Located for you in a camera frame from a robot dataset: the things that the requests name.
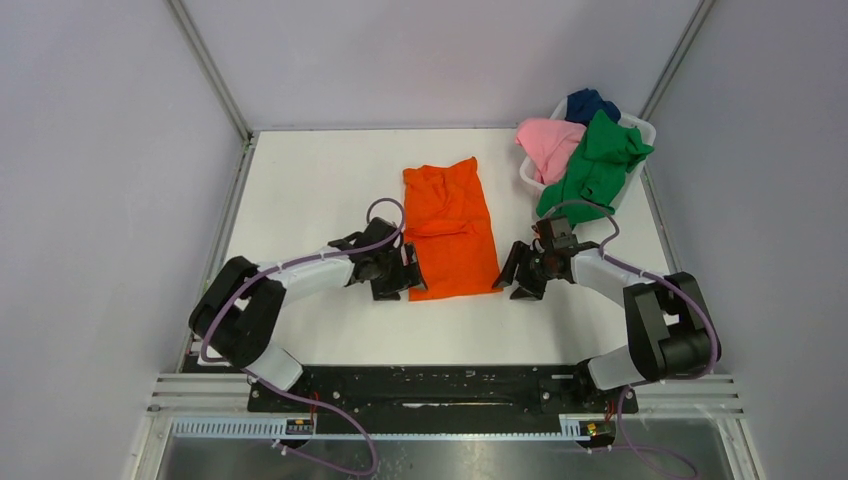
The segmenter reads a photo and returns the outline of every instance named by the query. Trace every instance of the glass panel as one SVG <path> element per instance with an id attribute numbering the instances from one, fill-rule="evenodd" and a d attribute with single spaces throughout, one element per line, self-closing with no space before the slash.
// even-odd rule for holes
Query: glass panel
<path id="1" fill-rule="evenodd" d="M 733 478 L 715 425 L 707 420 L 628 420 L 631 439 L 690 458 L 702 478 Z M 335 480 L 352 478 L 296 457 L 282 457 L 267 440 L 172 438 L 159 480 Z M 543 441 L 379 441 L 375 479 L 657 479 L 659 474 L 629 451 L 588 455 L 572 442 Z M 313 440 L 305 451 L 351 468 L 364 468 L 361 441 Z M 668 456 L 649 458 L 682 476 L 685 465 Z"/>

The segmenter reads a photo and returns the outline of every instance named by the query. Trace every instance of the navy blue cloth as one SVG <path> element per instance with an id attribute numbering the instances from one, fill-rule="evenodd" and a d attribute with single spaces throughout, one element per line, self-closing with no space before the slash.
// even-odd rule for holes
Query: navy blue cloth
<path id="1" fill-rule="evenodd" d="M 603 110 L 615 123 L 621 120 L 621 111 L 614 103 L 601 98 L 597 90 L 584 88 L 568 96 L 565 121 L 582 123 L 588 127 L 598 110 Z"/>

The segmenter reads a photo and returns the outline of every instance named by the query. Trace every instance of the white plastic basket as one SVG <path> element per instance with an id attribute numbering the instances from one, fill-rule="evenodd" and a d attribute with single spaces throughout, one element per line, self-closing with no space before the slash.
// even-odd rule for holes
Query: white plastic basket
<path id="1" fill-rule="evenodd" d="M 565 118 L 565 109 L 567 105 L 568 97 L 563 98 L 562 101 L 559 102 L 554 113 L 551 114 L 551 120 L 562 120 Z M 621 112 L 621 120 L 618 121 L 618 124 L 622 127 L 638 128 L 639 132 L 642 134 L 642 143 L 645 145 L 653 145 L 654 139 L 657 138 L 657 129 L 654 128 L 653 125 L 628 113 Z M 633 183 L 639 181 L 639 176 L 642 174 L 642 169 L 645 168 L 646 161 L 647 159 L 639 162 L 639 165 L 637 165 L 636 168 L 627 175 L 627 179 L 624 181 L 624 187 L 610 203 L 612 208 L 618 210 L 619 205 L 621 205 L 621 202 L 627 195 L 627 192 L 630 191 Z M 536 165 L 533 163 L 533 160 L 530 159 L 529 155 L 525 156 L 524 162 L 522 162 L 521 167 L 518 168 L 518 176 L 521 177 L 521 180 L 530 187 L 531 193 L 533 193 L 533 195 L 538 199 L 542 195 L 542 190 L 547 187 L 534 180 L 533 177 L 535 175 Z"/>

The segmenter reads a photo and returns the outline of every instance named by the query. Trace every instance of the orange shirt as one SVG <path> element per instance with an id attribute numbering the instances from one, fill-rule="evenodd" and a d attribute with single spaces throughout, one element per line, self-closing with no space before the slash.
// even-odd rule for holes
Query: orange shirt
<path id="1" fill-rule="evenodd" d="M 427 290 L 409 300 L 499 292 L 500 269 L 489 209 L 477 178 L 477 159 L 451 167 L 408 168 L 404 241 L 415 244 Z"/>

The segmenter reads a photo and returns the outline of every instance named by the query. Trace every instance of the green shirt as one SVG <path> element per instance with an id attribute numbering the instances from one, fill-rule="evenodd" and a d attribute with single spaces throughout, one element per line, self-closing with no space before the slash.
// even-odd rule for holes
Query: green shirt
<path id="1" fill-rule="evenodd" d="M 610 202 L 627 174 L 653 151 L 654 147 L 642 143 L 639 129 L 624 128 L 598 110 L 568 160 L 565 177 L 542 192 L 536 214 L 542 217 L 556 204 L 572 199 L 588 200 L 615 213 Z M 603 217 L 586 205 L 566 205 L 556 215 L 568 216 L 572 227 Z"/>

